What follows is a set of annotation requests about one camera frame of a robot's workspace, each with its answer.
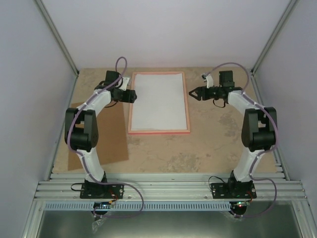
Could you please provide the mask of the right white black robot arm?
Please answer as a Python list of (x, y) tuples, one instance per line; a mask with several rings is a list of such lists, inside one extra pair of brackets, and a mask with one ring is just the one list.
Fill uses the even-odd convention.
[(191, 90), (191, 97), (198, 101), (222, 99), (225, 105), (233, 106), (244, 117), (241, 131), (244, 150), (241, 159), (227, 181), (209, 184), (212, 196), (214, 199), (255, 198), (257, 195), (252, 174), (264, 153), (276, 145), (276, 109), (259, 105), (247, 97), (241, 87), (235, 86), (231, 70), (219, 72), (219, 86), (212, 84), (210, 75), (202, 78), (206, 86)]

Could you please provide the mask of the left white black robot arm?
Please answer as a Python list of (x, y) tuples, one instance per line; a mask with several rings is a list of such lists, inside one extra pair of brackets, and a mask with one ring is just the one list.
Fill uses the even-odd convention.
[(65, 113), (64, 140), (79, 157), (85, 170), (80, 192), (81, 199), (106, 198), (117, 200), (123, 196), (123, 185), (109, 184), (97, 155), (99, 139), (97, 116), (111, 102), (134, 103), (135, 90), (127, 89), (129, 80), (117, 71), (107, 71), (105, 79), (94, 89), (92, 96)]

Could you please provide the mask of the brown cardboard backing board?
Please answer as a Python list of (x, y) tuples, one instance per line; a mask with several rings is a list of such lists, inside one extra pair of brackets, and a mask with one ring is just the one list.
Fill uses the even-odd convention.
[(110, 105), (110, 108), (104, 108), (97, 116), (97, 154), (102, 166), (129, 159), (123, 104)]

